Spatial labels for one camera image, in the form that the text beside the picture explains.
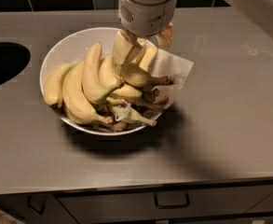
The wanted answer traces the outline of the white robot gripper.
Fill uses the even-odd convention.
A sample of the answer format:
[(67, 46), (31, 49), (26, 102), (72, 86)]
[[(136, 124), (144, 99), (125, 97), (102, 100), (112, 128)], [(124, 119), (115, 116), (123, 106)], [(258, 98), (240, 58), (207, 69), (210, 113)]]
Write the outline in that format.
[[(168, 50), (172, 41), (171, 20), (176, 2), (177, 0), (118, 0), (118, 17), (123, 27), (138, 37), (157, 34), (158, 45)], [(116, 33), (112, 65), (117, 76), (121, 76), (122, 67), (130, 63), (142, 49), (143, 46), (130, 40), (123, 30)]]

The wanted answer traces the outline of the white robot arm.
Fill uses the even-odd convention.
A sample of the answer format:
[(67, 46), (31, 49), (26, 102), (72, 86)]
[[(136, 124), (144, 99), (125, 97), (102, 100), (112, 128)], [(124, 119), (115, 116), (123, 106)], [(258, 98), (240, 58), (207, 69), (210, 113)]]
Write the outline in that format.
[[(224, 0), (273, 39), (273, 0)], [(160, 35), (171, 29), (177, 0), (118, 0), (118, 18), (131, 39)]]

